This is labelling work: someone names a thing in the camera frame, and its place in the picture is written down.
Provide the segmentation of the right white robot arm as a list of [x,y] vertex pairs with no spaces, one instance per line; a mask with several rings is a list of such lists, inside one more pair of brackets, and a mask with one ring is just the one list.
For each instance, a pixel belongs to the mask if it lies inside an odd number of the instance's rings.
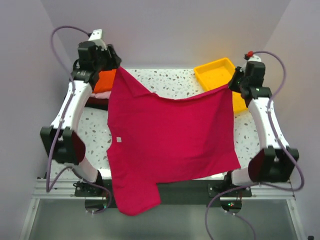
[[245,65],[236,67],[228,83],[228,88],[244,100],[255,123],[260,146],[247,168],[227,173],[228,181],[223,183],[222,189],[230,197],[235,196],[241,186],[287,182],[299,159],[298,150],[290,147],[281,131],[271,90],[263,86],[265,71],[265,64],[253,55]]

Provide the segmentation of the magenta t shirt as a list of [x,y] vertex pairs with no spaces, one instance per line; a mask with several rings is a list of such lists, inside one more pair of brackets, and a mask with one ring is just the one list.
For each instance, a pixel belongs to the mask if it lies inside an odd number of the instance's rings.
[[118,68],[108,102],[107,149],[118,210],[136,216],[158,206],[158,184],[240,168],[232,92],[226,85],[184,99],[149,91]]

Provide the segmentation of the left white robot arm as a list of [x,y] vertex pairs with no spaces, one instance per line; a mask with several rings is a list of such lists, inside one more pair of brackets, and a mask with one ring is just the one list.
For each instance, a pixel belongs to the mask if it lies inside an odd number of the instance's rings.
[[102,45],[93,40],[81,42],[77,51],[78,59],[69,75],[63,104],[50,126],[41,128],[40,138],[48,155],[47,174],[51,172],[52,161],[56,161],[88,181],[86,191],[99,196],[104,184],[98,180],[99,171],[86,158],[86,146],[78,135],[78,126],[100,72],[116,70],[122,60],[112,44]]

